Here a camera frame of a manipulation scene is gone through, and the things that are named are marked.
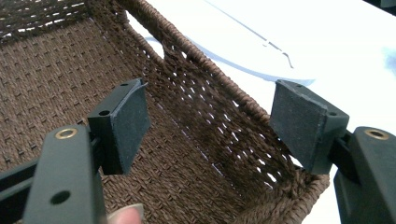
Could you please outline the brown woven basket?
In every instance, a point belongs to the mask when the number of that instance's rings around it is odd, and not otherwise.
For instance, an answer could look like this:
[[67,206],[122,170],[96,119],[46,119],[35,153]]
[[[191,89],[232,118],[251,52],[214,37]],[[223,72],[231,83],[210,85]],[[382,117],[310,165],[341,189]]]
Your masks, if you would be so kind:
[[147,224],[301,224],[328,187],[146,0],[0,0],[0,172],[135,77],[151,125],[132,172],[104,179],[108,211],[142,203]]

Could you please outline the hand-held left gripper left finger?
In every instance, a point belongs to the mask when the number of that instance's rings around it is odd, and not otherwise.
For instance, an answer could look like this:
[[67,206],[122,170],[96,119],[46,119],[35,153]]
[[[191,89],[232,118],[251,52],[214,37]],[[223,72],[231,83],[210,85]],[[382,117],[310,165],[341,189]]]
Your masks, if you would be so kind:
[[117,86],[88,115],[45,137],[23,224],[107,224],[100,175],[126,175],[150,121],[140,78]]

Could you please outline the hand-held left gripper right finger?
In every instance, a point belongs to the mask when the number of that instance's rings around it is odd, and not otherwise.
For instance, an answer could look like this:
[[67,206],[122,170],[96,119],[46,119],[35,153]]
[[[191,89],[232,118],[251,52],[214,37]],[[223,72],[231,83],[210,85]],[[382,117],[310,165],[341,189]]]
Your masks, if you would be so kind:
[[314,175],[333,179],[342,224],[396,224],[396,136],[360,126],[307,87],[279,79],[270,126]]

